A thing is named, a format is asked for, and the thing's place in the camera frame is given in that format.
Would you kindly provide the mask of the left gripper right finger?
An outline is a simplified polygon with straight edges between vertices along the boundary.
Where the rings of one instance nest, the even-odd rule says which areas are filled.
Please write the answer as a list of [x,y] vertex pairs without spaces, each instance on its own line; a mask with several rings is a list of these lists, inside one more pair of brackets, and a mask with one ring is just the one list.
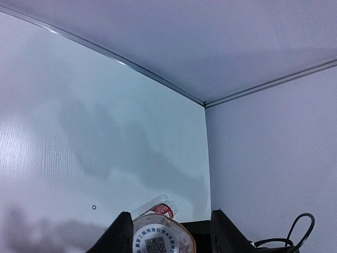
[[248,253],[254,246],[222,210],[213,210],[210,222],[212,252]]

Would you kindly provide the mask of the white bottle cap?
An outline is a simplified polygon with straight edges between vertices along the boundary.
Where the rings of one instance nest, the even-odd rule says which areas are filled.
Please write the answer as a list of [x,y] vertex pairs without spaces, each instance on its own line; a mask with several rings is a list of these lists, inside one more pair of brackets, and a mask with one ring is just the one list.
[[133,236],[135,253],[177,253],[180,242],[177,235],[167,226],[150,224],[140,228]]

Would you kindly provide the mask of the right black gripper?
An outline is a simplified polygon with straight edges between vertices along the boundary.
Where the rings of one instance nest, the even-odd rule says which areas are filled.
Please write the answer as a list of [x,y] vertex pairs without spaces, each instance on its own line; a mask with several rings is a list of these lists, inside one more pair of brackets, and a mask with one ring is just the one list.
[[196,253],[212,253],[209,220],[184,222],[182,225],[193,236],[196,243]]

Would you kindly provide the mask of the gold label drink bottle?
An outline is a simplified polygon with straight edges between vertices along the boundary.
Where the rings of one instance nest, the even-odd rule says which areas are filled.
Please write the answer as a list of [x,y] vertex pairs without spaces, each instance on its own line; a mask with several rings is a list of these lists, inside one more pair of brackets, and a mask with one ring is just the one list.
[[149,214],[135,219],[133,225],[135,253],[196,253],[193,236],[173,219]]

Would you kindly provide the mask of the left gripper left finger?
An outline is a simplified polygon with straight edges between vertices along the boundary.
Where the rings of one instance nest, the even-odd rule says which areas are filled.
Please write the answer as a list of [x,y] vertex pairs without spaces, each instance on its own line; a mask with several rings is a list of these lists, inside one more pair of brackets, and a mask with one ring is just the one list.
[[129,212],[121,212],[87,253],[132,253],[133,221]]

